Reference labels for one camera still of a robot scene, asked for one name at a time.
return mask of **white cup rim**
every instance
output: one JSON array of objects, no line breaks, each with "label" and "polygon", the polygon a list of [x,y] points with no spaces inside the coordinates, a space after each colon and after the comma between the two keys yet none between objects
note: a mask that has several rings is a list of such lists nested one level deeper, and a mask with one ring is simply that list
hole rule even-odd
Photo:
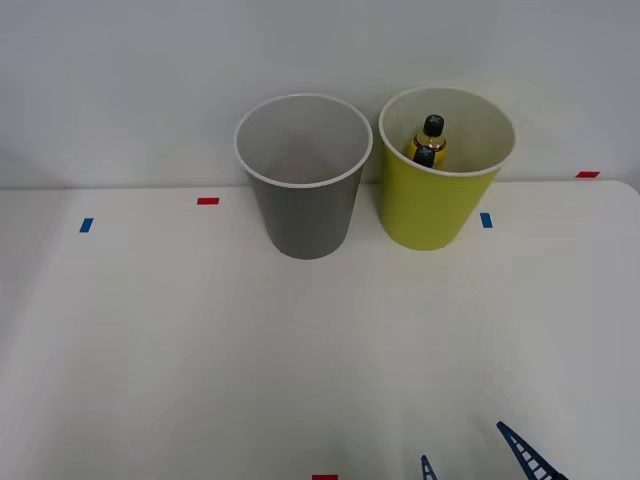
[{"label": "white cup rim", "polygon": [[[292,97],[316,97],[316,98],[322,98],[324,100],[328,100],[328,101],[331,101],[331,102],[334,102],[334,103],[338,103],[338,104],[342,105],[343,107],[347,107],[348,109],[353,111],[360,118],[360,120],[362,120],[362,123],[365,125],[365,127],[367,129],[367,137],[368,137],[367,141],[368,141],[368,144],[367,144],[367,149],[366,149],[364,155],[358,161],[358,163],[356,163],[355,166],[353,166],[352,168],[350,168],[346,172],[342,173],[341,175],[338,175],[337,177],[333,177],[333,178],[330,178],[328,180],[324,180],[322,182],[288,183],[288,182],[280,182],[278,180],[274,180],[272,178],[265,177],[264,175],[259,174],[258,172],[256,172],[253,168],[251,168],[242,159],[242,156],[240,155],[240,151],[238,150],[238,135],[240,133],[240,129],[242,128],[244,123],[247,121],[247,119],[253,113],[255,113],[257,110],[259,110],[259,109],[261,109],[263,107],[266,107],[267,105],[270,105],[271,103],[275,103],[275,102],[278,102],[280,100],[285,100],[287,98],[292,98]],[[339,181],[344,180],[345,178],[353,175],[355,172],[358,171],[358,169],[360,169],[360,167],[362,167],[362,165],[364,165],[364,163],[369,158],[369,155],[371,154],[371,149],[372,148],[373,148],[373,131],[371,130],[371,124],[369,123],[367,118],[362,114],[362,112],[360,110],[358,110],[356,107],[354,107],[353,105],[351,105],[349,102],[345,102],[344,100],[340,100],[339,98],[332,97],[330,95],[324,95],[324,94],[321,94],[321,93],[291,93],[291,94],[288,94],[288,95],[280,95],[278,97],[270,98],[269,100],[266,100],[266,101],[256,105],[251,110],[249,110],[242,117],[242,119],[238,122],[238,125],[236,126],[236,130],[235,130],[235,132],[233,134],[233,149],[235,150],[236,158],[238,159],[238,161],[240,162],[242,167],[251,176],[257,178],[258,180],[261,180],[261,181],[263,181],[265,183],[268,183],[270,185],[275,185],[276,187],[284,187],[284,188],[297,188],[297,189],[319,188],[319,187],[326,187],[326,186],[332,185],[334,183],[338,183]]]},{"label": "white cup rim", "polygon": [[[504,115],[504,117],[507,120],[509,120],[509,123],[511,124],[511,130],[513,131],[513,146],[511,147],[510,154],[507,155],[505,158],[503,158],[500,162],[496,163],[495,165],[492,165],[491,167],[485,168],[483,170],[473,171],[473,172],[447,172],[447,171],[444,171],[444,170],[436,170],[435,168],[424,167],[422,165],[417,164],[416,162],[413,162],[413,161],[409,160],[406,156],[404,156],[401,152],[399,152],[391,144],[391,142],[387,138],[387,135],[384,132],[384,128],[382,127],[382,122],[384,120],[385,114],[387,113],[387,109],[393,103],[395,103],[397,100],[401,99],[402,97],[404,97],[406,95],[411,95],[413,93],[416,93],[416,92],[419,92],[419,91],[422,91],[422,90],[454,90],[454,91],[457,91],[457,92],[467,93],[469,95],[473,95],[475,97],[482,98],[486,102],[489,102],[497,111],[499,111],[502,115]],[[387,100],[387,103],[385,103],[384,107],[382,107],[382,110],[380,111],[380,116],[378,117],[378,131],[380,132],[380,137],[382,137],[382,141],[385,144],[385,146],[389,150],[391,150],[396,155],[396,157],[398,157],[399,159],[404,161],[407,165],[409,165],[412,168],[416,168],[418,170],[422,170],[423,172],[431,173],[431,174],[434,174],[434,175],[441,175],[443,177],[479,177],[481,175],[485,175],[487,173],[490,173],[490,172],[493,172],[495,170],[498,170],[500,167],[503,166],[503,164],[511,156],[511,153],[513,152],[513,149],[515,148],[515,142],[516,142],[516,132],[515,132],[515,129],[513,128],[513,122],[511,122],[511,119],[509,118],[509,116],[500,107],[498,107],[495,103],[487,100],[486,98],[484,98],[481,95],[478,95],[475,92],[471,92],[471,91],[465,90],[463,88],[449,87],[449,86],[439,86],[439,85],[421,85],[419,87],[410,88],[409,90],[404,90],[404,91],[398,93],[397,95],[394,95],[389,100]]]}]

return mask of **gold bottle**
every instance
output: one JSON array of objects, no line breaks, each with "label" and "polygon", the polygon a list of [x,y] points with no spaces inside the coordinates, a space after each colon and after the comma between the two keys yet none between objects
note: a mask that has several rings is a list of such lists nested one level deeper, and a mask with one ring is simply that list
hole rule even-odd
[{"label": "gold bottle", "polygon": [[447,141],[442,135],[444,118],[440,115],[429,115],[424,127],[418,130],[409,144],[407,157],[414,162],[429,168],[442,168],[447,157]]}]

